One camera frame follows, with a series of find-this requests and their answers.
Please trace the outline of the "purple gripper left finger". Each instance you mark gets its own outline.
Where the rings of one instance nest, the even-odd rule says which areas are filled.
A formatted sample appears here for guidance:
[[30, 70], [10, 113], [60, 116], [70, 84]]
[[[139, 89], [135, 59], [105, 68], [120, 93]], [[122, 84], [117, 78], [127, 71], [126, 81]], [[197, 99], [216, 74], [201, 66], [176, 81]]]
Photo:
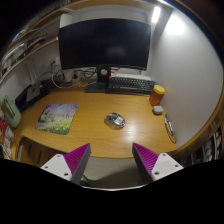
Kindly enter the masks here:
[[91, 147], [87, 143], [66, 155], [54, 155], [42, 166], [42, 169], [79, 185], [90, 155]]

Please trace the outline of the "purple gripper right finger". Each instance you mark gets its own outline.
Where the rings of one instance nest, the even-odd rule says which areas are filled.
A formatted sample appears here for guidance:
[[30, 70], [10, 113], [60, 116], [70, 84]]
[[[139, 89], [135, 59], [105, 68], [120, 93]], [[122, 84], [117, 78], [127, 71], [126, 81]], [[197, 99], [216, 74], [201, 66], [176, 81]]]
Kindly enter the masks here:
[[132, 144], [132, 154], [145, 183], [154, 182], [182, 169], [167, 153], [157, 154], [137, 143]]

